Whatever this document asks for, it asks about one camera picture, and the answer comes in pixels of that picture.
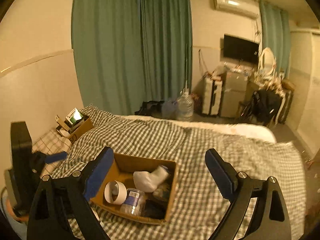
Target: white suitcase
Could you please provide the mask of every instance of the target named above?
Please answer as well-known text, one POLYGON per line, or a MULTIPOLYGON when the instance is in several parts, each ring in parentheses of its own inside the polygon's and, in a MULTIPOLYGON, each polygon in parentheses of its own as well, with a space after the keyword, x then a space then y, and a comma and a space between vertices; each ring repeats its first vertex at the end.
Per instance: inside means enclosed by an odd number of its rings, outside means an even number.
POLYGON ((204 92, 202 113, 217 115, 220 108, 222 93, 222 80, 214 80, 210 77, 204 78, 204 92))

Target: box of items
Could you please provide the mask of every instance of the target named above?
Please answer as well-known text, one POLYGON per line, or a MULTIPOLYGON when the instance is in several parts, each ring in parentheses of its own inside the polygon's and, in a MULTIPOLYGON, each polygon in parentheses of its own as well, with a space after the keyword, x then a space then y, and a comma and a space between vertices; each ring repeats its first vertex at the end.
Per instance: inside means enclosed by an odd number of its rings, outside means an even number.
POLYGON ((76 108, 73 109, 62 121, 57 115, 55 117, 58 126, 57 132, 70 140, 71 143, 76 142, 84 133, 94 128, 89 116, 82 114, 76 108))
POLYGON ((120 217, 161 225, 171 215, 177 174, 174 161, 114 153, 113 163, 91 201, 120 217))

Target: blue gripper pad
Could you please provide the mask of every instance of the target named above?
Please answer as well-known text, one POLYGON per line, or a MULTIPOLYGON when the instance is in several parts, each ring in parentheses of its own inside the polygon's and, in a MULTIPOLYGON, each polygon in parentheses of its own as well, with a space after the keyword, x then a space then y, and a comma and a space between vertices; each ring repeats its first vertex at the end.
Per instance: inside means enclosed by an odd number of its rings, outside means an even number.
POLYGON ((221 195, 232 202, 235 197, 234 193, 238 187, 236 170, 230 163, 223 161, 215 149, 207 150, 204 159, 221 195))
POLYGON ((113 150, 109 147, 104 147, 103 150, 99 153, 98 157, 96 158, 97 163, 92 169, 92 173, 85 181, 84 198, 87 201, 89 201, 90 198, 95 197, 98 193, 103 180, 105 179, 111 165, 113 164, 113 158, 113 150))
POLYGON ((47 164, 50 164, 50 163, 62 161, 64 159, 66 159, 66 158, 67 158, 67 153, 66 152, 60 152, 60 153, 55 153, 55 154, 48 155, 45 158, 44 162, 47 163, 47 164))

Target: open cardboard box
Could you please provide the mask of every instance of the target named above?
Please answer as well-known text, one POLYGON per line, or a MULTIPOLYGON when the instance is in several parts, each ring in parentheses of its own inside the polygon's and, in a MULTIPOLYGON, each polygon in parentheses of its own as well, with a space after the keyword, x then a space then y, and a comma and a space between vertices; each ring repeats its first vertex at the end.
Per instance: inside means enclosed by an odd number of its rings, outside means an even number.
MULTIPOLYGON (((84 123, 81 124, 73 133, 71 133, 67 138, 70 140, 71 143, 74 143, 76 140, 78 140, 81 135, 83 135, 84 133, 86 133, 87 131, 91 130, 92 128, 94 128, 92 122, 91 122, 91 119, 89 116, 81 113, 84 117, 84 123)), ((56 130, 57 132, 63 136, 61 133, 60 133, 60 129, 61 129, 61 125, 59 125, 56 130)))
MULTIPOLYGON (((91 199, 92 202, 104 208, 105 210, 118 215, 123 218, 134 220, 136 222, 151 224, 151 225, 161 225, 169 220, 171 215, 171 208, 175 197, 175 187, 178 173, 178 165, 174 161, 166 160, 156 160, 141 158, 123 154, 114 153, 113 163, 100 186, 97 195, 91 199), (122 182, 125 187, 135 188, 133 182, 133 173, 135 171, 149 171, 153 172, 159 165, 164 165, 169 169, 170 177, 166 182, 171 186, 170 197, 166 207, 166 213, 164 219, 152 219, 148 217, 135 216, 130 214, 125 214, 120 212, 121 205, 114 205, 108 203, 104 198, 104 189, 108 182, 116 180, 122 182)), ((148 199, 153 199, 152 193, 146 193, 148 199)))

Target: tape roll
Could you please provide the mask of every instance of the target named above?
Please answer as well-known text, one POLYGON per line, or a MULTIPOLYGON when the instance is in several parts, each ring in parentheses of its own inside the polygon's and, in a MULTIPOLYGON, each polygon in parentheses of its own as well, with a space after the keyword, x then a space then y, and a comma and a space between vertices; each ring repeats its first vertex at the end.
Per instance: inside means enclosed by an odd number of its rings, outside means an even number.
POLYGON ((108 184, 106 185, 106 187, 104 189, 104 197, 105 197, 106 201, 110 204, 121 205, 125 201, 125 199, 127 198, 127 189, 126 189, 125 185, 123 185, 119 181, 116 181, 116 180, 110 181, 110 182, 108 182, 108 184), (112 191, 117 188, 119 189, 119 193, 118 193, 117 198, 115 200, 113 200, 112 191))

